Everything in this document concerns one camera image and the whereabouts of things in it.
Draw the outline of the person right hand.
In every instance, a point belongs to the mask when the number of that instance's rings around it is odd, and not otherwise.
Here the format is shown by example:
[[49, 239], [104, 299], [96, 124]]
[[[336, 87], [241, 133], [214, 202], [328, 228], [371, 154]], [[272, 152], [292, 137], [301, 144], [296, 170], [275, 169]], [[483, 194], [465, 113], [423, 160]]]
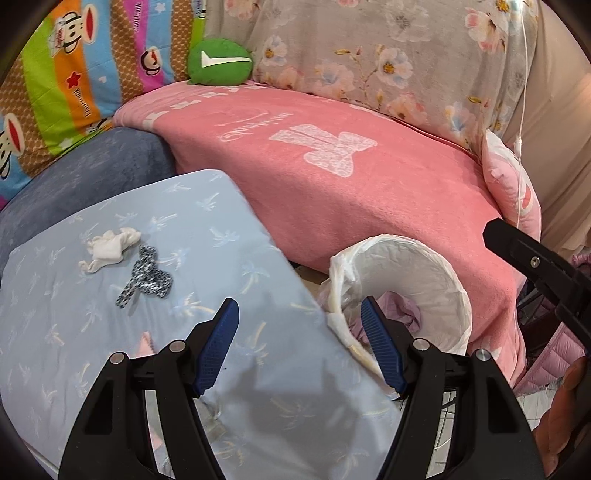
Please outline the person right hand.
[[566, 371], [550, 409], [542, 416], [534, 429], [536, 445], [546, 476], [559, 463], [559, 454], [564, 450], [575, 427], [575, 389], [581, 383], [587, 369], [587, 358], [576, 360]]

